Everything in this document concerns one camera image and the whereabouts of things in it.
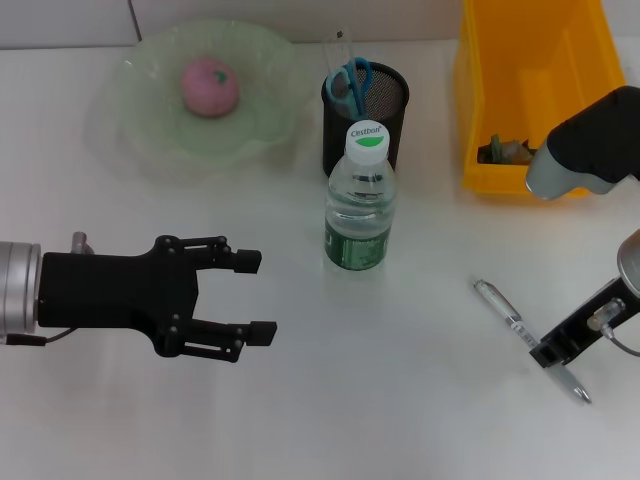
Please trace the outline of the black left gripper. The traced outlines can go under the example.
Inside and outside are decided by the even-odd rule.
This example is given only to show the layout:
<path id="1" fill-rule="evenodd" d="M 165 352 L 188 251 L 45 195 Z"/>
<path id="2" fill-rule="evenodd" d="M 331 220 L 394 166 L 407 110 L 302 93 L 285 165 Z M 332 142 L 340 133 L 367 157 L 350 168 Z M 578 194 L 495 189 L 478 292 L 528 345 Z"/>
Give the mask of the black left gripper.
<path id="1" fill-rule="evenodd" d="M 43 256 L 38 325 L 131 329 L 146 335 L 162 357 L 236 363 L 244 347 L 269 346 L 277 323 L 192 319 L 196 270 L 256 274 L 261 261 L 259 250 L 233 251 L 225 236 L 160 236 L 151 250 L 138 256 L 49 252 Z"/>

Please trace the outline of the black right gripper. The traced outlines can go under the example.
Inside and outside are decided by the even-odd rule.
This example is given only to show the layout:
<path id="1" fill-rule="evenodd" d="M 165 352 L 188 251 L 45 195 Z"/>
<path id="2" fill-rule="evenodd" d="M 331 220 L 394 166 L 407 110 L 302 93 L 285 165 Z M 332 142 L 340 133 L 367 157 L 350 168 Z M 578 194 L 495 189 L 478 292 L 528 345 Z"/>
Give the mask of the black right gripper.
<path id="1" fill-rule="evenodd" d="M 543 369 L 566 365 L 614 329 L 639 313 L 639 298 L 621 278 L 612 280 L 542 337 L 529 355 Z"/>

